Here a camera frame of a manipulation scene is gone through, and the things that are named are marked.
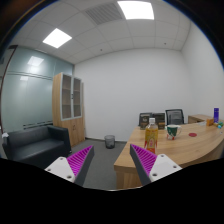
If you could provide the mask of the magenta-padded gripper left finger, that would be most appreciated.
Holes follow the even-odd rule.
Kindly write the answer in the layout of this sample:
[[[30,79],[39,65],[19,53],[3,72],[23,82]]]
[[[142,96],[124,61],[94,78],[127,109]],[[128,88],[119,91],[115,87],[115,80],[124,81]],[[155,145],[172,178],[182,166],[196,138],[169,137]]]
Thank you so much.
[[[57,158],[46,168],[46,171],[82,186],[93,157],[94,146],[90,145],[70,155],[68,158]]]

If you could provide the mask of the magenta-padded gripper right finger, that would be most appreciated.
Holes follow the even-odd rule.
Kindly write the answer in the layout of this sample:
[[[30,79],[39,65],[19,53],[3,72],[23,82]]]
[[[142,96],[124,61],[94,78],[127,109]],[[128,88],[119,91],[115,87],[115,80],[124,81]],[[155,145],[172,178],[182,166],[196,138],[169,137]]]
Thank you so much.
[[[156,155],[134,144],[130,145],[130,155],[143,186],[181,170],[181,167],[165,154]]]

